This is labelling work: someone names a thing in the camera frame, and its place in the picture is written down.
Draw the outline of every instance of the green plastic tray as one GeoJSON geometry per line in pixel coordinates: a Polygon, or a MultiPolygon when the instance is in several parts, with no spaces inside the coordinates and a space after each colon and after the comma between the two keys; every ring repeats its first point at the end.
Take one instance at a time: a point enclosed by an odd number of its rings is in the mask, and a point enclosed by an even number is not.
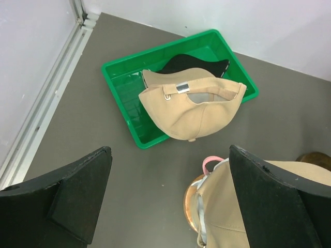
{"type": "Polygon", "coordinates": [[[258,88],[219,31],[214,29],[110,61],[102,66],[101,71],[134,141],[142,149],[169,137],[155,126],[138,98],[138,94],[145,89],[141,71],[160,70],[177,54],[189,54],[205,61],[228,59],[230,66],[224,78],[247,85],[243,102],[259,94],[258,88]]]}

